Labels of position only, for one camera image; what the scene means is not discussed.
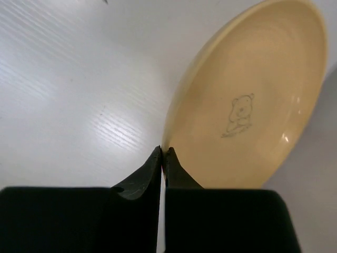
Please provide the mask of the tan plate with bear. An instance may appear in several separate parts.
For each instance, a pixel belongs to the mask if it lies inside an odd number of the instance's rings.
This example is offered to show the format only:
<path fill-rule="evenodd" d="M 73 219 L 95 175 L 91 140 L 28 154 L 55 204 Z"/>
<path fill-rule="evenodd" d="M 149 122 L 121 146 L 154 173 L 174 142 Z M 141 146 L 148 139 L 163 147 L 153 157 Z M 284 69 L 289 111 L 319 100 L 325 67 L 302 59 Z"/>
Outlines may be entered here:
<path fill-rule="evenodd" d="M 220 28 L 168 110 L 170 148 L 204 188 L 261 187 L 296 145 L 324 80 L 328 40 L 311 1 L 262 1 Z"/>

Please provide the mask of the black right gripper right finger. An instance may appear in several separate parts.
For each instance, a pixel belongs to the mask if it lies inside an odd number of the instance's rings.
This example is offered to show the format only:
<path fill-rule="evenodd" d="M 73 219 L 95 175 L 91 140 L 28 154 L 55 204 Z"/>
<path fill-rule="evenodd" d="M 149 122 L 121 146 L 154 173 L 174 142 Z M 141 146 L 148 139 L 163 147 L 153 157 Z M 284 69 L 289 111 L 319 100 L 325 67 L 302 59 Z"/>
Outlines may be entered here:
<path fill-rule="evenodd" d="M 170 148 L 164 157 L 166 252 L 300 252 L 273 190 L 204 189 Z"/>

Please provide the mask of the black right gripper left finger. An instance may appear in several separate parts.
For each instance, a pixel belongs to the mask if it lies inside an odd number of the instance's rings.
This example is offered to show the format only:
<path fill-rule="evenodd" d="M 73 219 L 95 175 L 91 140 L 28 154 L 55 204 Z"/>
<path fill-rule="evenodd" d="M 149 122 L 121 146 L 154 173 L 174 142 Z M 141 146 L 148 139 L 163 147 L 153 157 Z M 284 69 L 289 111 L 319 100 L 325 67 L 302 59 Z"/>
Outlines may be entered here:
<path fill-rule="evenodd" d="M 161 148 L 108 188 L 1 190 L 1 252 L 156 252 Z"/>

